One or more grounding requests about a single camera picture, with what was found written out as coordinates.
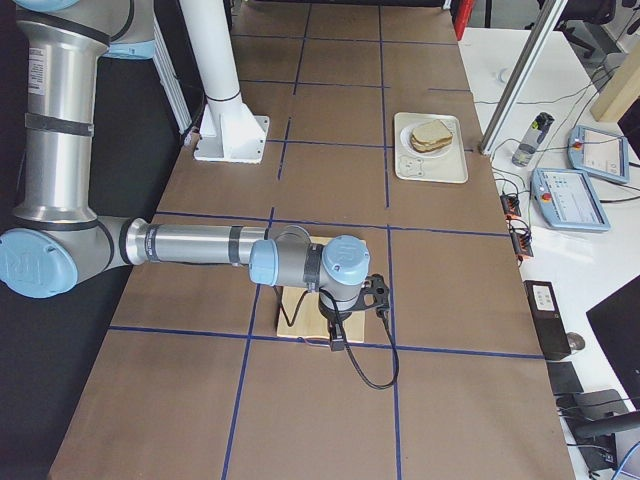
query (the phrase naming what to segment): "red object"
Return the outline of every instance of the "red object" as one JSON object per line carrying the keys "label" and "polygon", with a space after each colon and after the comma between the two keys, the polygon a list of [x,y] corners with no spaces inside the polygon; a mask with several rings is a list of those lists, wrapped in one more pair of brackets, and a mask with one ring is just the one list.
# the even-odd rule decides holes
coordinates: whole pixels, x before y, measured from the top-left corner
{"label": "red object", "polygon": [[467,28],[467,23],[469,23],[474,3],[476,3],[476,0],[462,0],[460,2],[458,14],[456,15],[456,23],[453,26],[458,41],[462,40],[462,34],[464,33],[464,29]]}

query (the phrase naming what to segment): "table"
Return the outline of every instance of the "table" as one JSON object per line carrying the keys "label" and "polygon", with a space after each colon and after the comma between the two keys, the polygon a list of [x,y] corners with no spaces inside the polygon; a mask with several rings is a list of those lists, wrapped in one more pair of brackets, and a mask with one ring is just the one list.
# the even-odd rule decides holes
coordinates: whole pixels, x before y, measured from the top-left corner
{"label": "table", "polygon": [[[242,94],[260,165],[184,148],[155,222],[366,241],[392,292],[398,384],[275,336],[275,296],[232,267],[134,269],[50,476],[569,478],[571,466],[451,18],[440,9],[243,4]],[[393,174],[399,111],[456,115],[469,181]],[[391,372],[367,313],[365,372]]]}
{"label": "table", "polygon": [[[460,50],[476,102],[491,102],[500,98],[505,85],[499,77],[504,78],[504,69],[510,69],[515,65],[528,33],[474,28],[465,31]],[[590,81],[562,33],[554,32],[519,101],[555,100],[579,91],[589,85]],[[552,132],[560,128],[560,133],[555,138],[552,139],[553,133],[549,135],[541,149],[565,146],[571,126],[582,107],[593,99],[595,93],[595,88],[589,86],[584,97],[577,95],[544,105],[516,105],[500,133],[496,146],[507,138],[520,140],[540,111],[549,112],[556,118]],[[578,99],[580,101],[569,120],[560,127]],[[494,109],[495,105],[476,103],[476,111],[483,129],[488,125]],[[579,123],[621,133],[616,124],[596,122],[588,108],[580,117]],[[517,173],[528,185],[530,172],[542,154],[537,154],[526,169],[517,168],[510,160],[517,146],[518,142],[512,141],[498,148],[494,165]],[[631,161],[637,161],[637,156],[633,152],[630,153]],[[565,152],[550,151],[544,154],[538,166],[569,168],[569,163]],[[631,170],[630,185],[640,186],[640,172]],[[605,182],[594,179],[593,183],[601,199],[632,196],[623,189]],[[526,211],[527,196],[523,196],[521,200]],[[634,241],[640,234],[640,205],[632,202],[605,205],[604,208],[612,229],[601,235],[551,230],[537,208],[532,208],[531,225],[535,257],[523,263],[520,273],[523,280],[551,281],[566,331],[577,332],[584,337],[587,348],[567,360],[573,362],[585,391],[615,388],[624,398],[624,390],[597,343],[586,312],[640,274],[640,252]],[[578,478],[586,479],[586,469],[580,454],[572,451],[571,455]]]}

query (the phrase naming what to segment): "white pipe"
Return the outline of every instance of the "white pipe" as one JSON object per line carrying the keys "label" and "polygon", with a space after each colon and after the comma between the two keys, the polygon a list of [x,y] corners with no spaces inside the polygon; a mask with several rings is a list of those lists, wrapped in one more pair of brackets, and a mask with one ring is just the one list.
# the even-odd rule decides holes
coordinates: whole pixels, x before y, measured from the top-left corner
{"label": "white pipe", "polygon": [[237,117],[242,97],[222,0],[180,0],[216,133],[220,115]]}

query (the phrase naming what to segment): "grid line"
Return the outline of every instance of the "grid line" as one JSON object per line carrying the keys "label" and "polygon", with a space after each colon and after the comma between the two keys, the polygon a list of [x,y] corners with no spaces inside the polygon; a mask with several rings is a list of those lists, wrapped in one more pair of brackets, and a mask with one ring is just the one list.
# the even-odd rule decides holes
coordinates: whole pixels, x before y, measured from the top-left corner
{"label": "grid line", "polygon": [[[326,42],[356,42],[356,43],[378,43],[380,40],[359,39],[359,38],[326,38],[326,37],[309,37],[306,35],[261,35],[253,33],[233,33],[231,37],[248,37],[248,38],[277,38],[281,40],[319,40]],[[407,45],[433,45],[440,47],[457,47],[457,43],[450,42],[421,42],[412,40],[384,40],[383,43],[396,43]]]}
{"label": "grid line", "polygon": [[[271,207],[271,213],[269,214],[269,228],[273,221],[273,215],[275,208]],[[247,330],[247,340],[244,349],[244,355],[242,357],[242,368],[240,370],[240,378],[238,380],[238,390],[236,391],[236,400],[233,405],[233,416],[231,417],[231,425],[229,427],[229,437],[227,439],[227,449],[224,455],[224,464],[222,467],[221,480],[226,480],[229,473],[229,461],[231,459],[231,451],[233,449],[233,440],[236,431],[236,424],[238,420],[238,413],[240,411],[240,401],[242,399],[242,389],[244,387],[244,378],[247,372],[247,365],[249,363],[249,351],[251,350],[251,340],[253,334],[253,326],[256,321],[256,311],[258,308],[258,299],[260,298],[260,285],[256,286],[256,293],[253,298],[253,308],[251,309],[251,321],[249,322],[249,329]]]}
{"label": "grid line", "polygon": [[246,83],[277,83],[281,85],[310,85],[313,87],[359,87],[359,88],[380,88],[380,85],[362,85],[358,83],[325,83],[325,82],[296,82],[291,80],[238,80]]}
{"label": "grid line", "polygon": [[389,190],[389,153],[387,152],[387,107],[384,96],[384,54],[382,43],[382,7],[378,5],[378,36],[380,39],[380,94],[382,96],[382,143],[384,144],[384,193],[387,208],[391,207]]}
{"label": "grid line", "polygon": [[360,143],[317,142],[314,140],[267,140],[267,143],[297,143],[300,145],[329,145],[332,147],[384,148],[384,145],[363,145]]}
{"label": "grid line", "polygon": [[304,55],[304,44],[307,41],[307,31],[309,30],[309,21],[311,20],[311,10],[313,9],[313,3],[309,4],[309,11],[307,12],[307,23],[304,26],[304,36],[302,37],[302,46],[300,47],[300,58],[298,59],[298,70],[296,71],[296,81],[293,85],[293,95],[295,96],[298,91],[298,80],[300,80],[300,69],[302,68],[302,56]]}
{"label": "grid line", "polygon": [[[278,343],[318,343],[309,340],[303,340],[301,338],[288,338],[288,337],[276,337],[269,335],[247,335],[242,333],[226,333],[226,332],[213,332],[206,330],[178,330],[174,328],[159,328],[159,327],[139,327],[139,326],[127,326],[127,325],[111,325],[109,330],[118,332],[130,332],[130,333],[154,333],[160,335],[186,335],[193,337],[214,337],[214,338],[230,338],[239,340],[251,339],[252,342],[278,342]],[[391,350],[389,344],[383,343],[353,343],[353,348],[365,348],[376,350]],[[492,352],[490,350],[465,350],[462,348],[445,348],[445,347],[425,347],[418,345],[397,345],[396,348],[400,352],[416,352],[416,353],[437,353],[447,355],[464,355],[473,357],[497,357],[497,358],[513,358],[521,360],[545,360],[543,355],[534,353],[514,353],[514,352]]]}
{"label": "grid line", "polygon": [[167,215],[175,217],[192,217],[192,218],[207,218],[207,219],[220,219],[220,220],[245,220],[252,222],[272,222],[272,223],[291,223],[300,225],[317,225],[327,227],[344,227],[344,228],[370,228],[375,230],[386,230],[389,228],[391,231],[400,232],[428,232],[428,233],[442,233],[448,235],[472,235],[477,237],[497,237],[497,238],[510,238],[508,233],[499,232],[477,232],[472,230],[449,230],[442,228],[429,228],[429,227],[402,227],[399,225],[374,225],[366,223],[339,223],[339,222],[323,222],[320,220],[295,220],[295,219],[268,219],[260,217],[243,217],[235,215],[211,215],[206,213],[184,213],[184,212],[172,212],[159,210],[156,215]]}
{"label": "grid line", "polygon": [[284,156],[287,153],[287,140],[289,139],[289,129],[291,128],[291,117],[287,120],[287,129],[284,132],[284,144],[280,154],[280,166],[278,167],[278,181],[282,179],[282,169],[284,168]]}
{"label": "grid line", "polygon": [[[389,266],[389,306],[391,308],[390,321],[391,321],[391,334],[394,340],[396,336],[396,308],[395,308],[395,296],[394,296],[394,281],[393,281],[393,248],[391,245],[391,229],[387,225],[387,256]],[[393,416],[396,426],[396,476],[398,480],[402,480],[402,443],[400,436],[400,393],[398,390],[398,382],[393,384]]]}

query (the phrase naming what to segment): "black box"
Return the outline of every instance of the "black box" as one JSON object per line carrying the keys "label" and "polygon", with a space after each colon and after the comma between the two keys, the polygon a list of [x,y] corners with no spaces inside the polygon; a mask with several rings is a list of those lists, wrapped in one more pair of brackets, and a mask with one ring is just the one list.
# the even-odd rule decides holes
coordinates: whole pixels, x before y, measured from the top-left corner
{"label": "black box", "polygon": [[526,280],[524,288],[542,353],[548,360],[562,360],[571,348],[551,282]]}

